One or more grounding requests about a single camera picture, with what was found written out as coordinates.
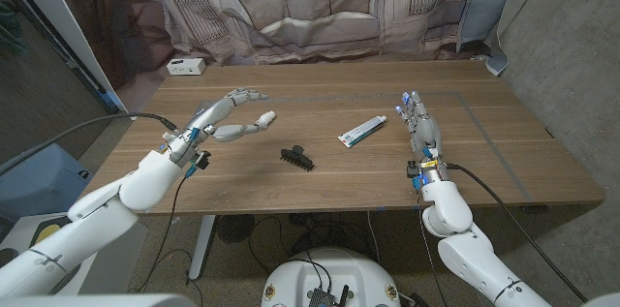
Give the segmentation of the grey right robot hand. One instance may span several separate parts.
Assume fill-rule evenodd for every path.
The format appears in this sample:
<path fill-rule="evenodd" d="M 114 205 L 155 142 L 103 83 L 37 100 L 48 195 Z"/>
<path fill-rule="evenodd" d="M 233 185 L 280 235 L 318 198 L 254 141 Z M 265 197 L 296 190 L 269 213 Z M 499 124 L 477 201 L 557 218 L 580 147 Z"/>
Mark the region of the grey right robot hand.
<path fill-rule="evenodd" d="M 411 135 L 410 143 L 415 160 L 426 162 L 442 155 L 442 135 L 436 120 L 428 113 L 419 93 L 412 91 L 402 94 L 401 106 L 395 108 L 405 122 Z"/>

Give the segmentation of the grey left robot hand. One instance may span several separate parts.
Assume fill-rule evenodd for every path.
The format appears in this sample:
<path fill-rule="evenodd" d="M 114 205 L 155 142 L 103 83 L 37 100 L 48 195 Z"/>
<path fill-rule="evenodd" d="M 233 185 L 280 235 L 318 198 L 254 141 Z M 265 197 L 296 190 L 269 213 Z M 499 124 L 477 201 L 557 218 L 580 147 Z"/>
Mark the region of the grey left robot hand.
<path fill-rule="evenodd" d="M 199 145 L 209 137 L 219 142 L 229 142 L 265 130 L 275 118 L 273 110 L 264 113 L 254 124 L 219 127 L 217 124 L 227 118 L 234 107 L 249 101 L 266 99 L 265 94 L 240 87 L 228 93 L 212 106 L 202 108 L 189 121 L 183 131 L 174 133 L 168 139 L 170 160 L 183 168 L 196 154 Z"/>

